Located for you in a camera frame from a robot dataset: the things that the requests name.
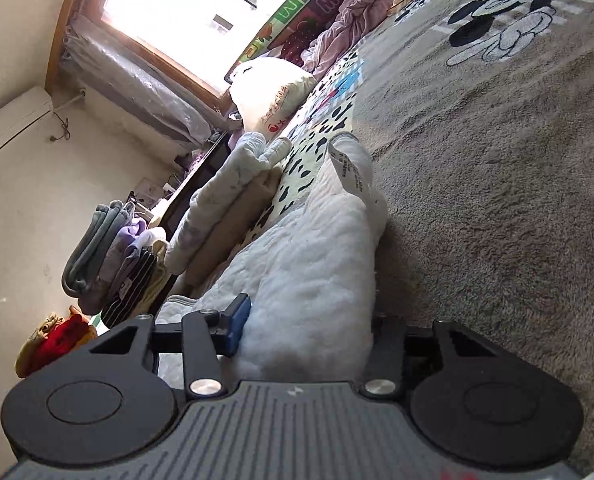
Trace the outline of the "white quilted garment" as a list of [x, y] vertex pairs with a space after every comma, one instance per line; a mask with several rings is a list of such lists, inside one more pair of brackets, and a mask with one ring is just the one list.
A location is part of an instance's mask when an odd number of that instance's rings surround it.
[[226, 382], [358, 378], [373, 344], [375, 252], [388, 217], [372, 180], [360, 141], [333, 136], [307, 198], [242, 249], [201, 298], [170, 297], [156, 322], [222, 311], [246, 294], [239, 349], [220, 361]]

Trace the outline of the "red and yellow plush toy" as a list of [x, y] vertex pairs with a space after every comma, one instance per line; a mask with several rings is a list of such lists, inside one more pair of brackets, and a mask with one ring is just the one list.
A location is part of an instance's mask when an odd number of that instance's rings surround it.
[[78, 307], [70, 306], [68, 316], [52, 312], [20, 348], [14, 364], [15, 374], [26, 378], [97, 336], [90, 318]]

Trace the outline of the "dark striped folded garment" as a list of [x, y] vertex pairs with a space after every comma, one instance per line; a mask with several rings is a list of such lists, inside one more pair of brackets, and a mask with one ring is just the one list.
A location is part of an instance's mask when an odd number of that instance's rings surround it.
[[157, 258], [152, 250], [143, 248], [136, 265], [102, 311], [101, 321], [107, 328], [113, 328], [129, 318], [151, 281], [156, 263]]

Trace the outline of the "yellow folded garment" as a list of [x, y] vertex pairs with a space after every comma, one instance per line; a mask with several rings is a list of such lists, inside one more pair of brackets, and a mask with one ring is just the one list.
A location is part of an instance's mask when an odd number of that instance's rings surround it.
[[145, 248], [155, 259], [154, 270], [146, 283], [137, 307], [132, 311], [133, 314], [148, 313], [149, 308], [152, 307], [163, 286], [166, 285], [170, 278], [165, 266], [165, 257], [168, 250], [166, 231], [161, 226], [156, 226], [156, 228], [148, 230], [148, 234], [149, 239]]

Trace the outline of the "purple folded garment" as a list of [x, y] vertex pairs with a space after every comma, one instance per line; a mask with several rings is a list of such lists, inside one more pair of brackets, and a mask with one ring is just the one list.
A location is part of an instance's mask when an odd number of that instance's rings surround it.
[[78, 307], [84, 314], [93, 315], [102, 310], [103, 300], [110, 290], [111, 284], [122, 265], [122, 261], [125, 259], [127, 248], [145, 230], [145, 220], [137, 217], [118, 231], [110, 248], [105, 252], [100, 270], [96, 273], [92, 284], [87, 287], [78, 299]]

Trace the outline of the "grey folded garment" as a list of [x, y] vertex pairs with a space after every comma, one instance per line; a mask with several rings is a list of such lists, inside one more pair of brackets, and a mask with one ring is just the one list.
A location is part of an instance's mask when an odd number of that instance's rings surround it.
[[79, 298], [92, 287], [113, 240], [133, 218], [132, 202], [113, 200], [96, 206], [87, 231], [65, 264], [62, 289], [67, 296]]

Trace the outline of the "beige folded cloth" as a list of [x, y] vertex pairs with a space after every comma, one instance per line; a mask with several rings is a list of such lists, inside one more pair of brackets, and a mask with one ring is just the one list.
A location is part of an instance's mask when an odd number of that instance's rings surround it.
[[260, 218], [262, 211], [271, 204], [281, 177], [282, 168], [275, 166], [262, 171], [247, 184], [191, 258], [184, 273], [186, 285], [196, 287], [203, 284], [209, 274], [227, 260], [233, 248], [244, 240], [246, 232]]

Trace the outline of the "grey Mickey Mouse blanket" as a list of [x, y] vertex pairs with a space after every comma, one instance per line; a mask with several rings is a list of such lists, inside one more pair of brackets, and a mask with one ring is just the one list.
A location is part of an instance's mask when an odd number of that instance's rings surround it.
[[455, 320], [579, 396], [594, 469], [594, 0], [415, 0], [343, 56], [286, 129], [258, 230], [353, 133], [389, 219], [377, 304]]

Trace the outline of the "white floral folded blanket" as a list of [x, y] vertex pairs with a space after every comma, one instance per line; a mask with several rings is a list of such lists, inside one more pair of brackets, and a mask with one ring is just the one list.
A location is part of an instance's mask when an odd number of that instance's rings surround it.
[[163, 260], [170, 274], [180, 275], [185, 271], [210, 231], [247, 185], [259, 174], [273, 169], [290, 150], [291, 141], [286, 136], [268, 143], [262, 133], [254, 131], [239, 138], [221, 168], [190, 198]]

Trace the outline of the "white air conditioner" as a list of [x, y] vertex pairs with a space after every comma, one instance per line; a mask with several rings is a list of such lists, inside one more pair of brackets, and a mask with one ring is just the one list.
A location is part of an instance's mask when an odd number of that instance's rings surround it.
[[0, 151], [52, 112], [52, 99], [49, 93], [40, 87], [29, 89], [0, 108]]

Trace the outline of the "white printed pillow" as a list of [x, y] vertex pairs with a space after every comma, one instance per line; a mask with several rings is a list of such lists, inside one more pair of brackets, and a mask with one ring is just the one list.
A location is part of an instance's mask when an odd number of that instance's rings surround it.
[[311, 73], [283, 58], [256, 58], [237, 66], [230, 96], [245, 132], [270, 141], [280, 134], [317, 84]]

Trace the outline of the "plastic-wrapped curtain roll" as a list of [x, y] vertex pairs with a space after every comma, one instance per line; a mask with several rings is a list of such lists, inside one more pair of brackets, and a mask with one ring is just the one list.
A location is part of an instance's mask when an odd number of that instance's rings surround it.
[[187, 150], [216, 131], [242, 128], [79, 13], [65, 26], [62, 46], [63, 70]]

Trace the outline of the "colourful alphabet foam mat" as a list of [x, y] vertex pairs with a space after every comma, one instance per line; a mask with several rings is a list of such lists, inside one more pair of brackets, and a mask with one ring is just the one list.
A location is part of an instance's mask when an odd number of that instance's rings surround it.
[[335, 18], [344, 0], [285, 0], [261, 26], [257, 35], [225, 75], [228, 84], [239, 64], [259, 58], [297, 32], [299, 27], [314, 24], [323, 27]]

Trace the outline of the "purple crumpled sheet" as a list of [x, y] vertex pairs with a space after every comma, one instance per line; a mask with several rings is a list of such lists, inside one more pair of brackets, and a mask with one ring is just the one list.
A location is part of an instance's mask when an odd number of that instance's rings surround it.
[[348, 50], [382, 23], [393, 0], [344, 0], [332, 24], [301, 52], [303, 69], [320, 80]]

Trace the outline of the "window with wooden frame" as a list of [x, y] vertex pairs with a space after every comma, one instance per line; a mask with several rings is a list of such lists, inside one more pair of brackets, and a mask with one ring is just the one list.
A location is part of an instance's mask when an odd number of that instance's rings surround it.
[[213, 108], [227, 75], [285, 0], [64, 0], [47, 82], [53, 84], [65, 28], [81, 15], [122, 47]]

